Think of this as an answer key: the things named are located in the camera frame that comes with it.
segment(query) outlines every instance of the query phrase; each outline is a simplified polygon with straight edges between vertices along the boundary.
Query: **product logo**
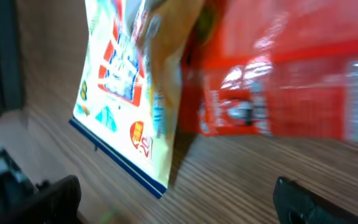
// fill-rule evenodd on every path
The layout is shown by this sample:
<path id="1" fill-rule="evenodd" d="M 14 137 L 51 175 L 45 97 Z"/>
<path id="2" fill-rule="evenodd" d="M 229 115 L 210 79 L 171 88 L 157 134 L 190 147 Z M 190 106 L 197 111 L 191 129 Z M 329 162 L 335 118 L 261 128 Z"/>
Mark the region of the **product logo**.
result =
<path id="1" fill-rule="evenodd" d="M 144 123 L 136 121 L 132 124 L 129 132 L 134 147 L 139 150 L 142 157 L 147 160 L 152 158 L 153 139 L 143 135 Z"/>

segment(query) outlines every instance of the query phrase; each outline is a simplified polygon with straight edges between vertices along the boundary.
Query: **blurry packaging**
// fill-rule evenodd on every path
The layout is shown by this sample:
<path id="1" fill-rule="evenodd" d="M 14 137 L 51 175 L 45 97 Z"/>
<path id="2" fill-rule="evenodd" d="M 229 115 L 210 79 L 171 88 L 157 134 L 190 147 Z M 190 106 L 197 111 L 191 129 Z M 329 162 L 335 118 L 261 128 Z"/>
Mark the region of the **blurry packaging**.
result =
<path id="1" fill-rule="evenodd" d="M 180 106 L 178 67 L 203 0 L 85 3 L 89 42 L 71 123 L 161 197 Z"/>
<path id="2" fill-rule="evenodd" d="M 222 13 L 187 63 L 208 135 L 358 141 L 358 1 L 210 1 Z"/>

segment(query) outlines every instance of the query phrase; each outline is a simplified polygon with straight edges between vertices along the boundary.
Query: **wood grain surface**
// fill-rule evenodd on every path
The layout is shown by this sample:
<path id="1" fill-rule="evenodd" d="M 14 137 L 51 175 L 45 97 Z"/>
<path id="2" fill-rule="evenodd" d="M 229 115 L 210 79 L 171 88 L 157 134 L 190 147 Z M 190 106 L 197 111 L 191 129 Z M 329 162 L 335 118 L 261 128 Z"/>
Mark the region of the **wood grain surface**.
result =
<path id="1" fill-rule="evenodd" d="M 68 124 L 85 60 L 82 0 L 17 0 L 26 106 L 0 142 L 33 182 L 78 176 L 80 213 L 98 223 L 278 223 L 278 176 L 358 215 L 358 145 L 334 140 L 178 134 L 157 200 Z"/>

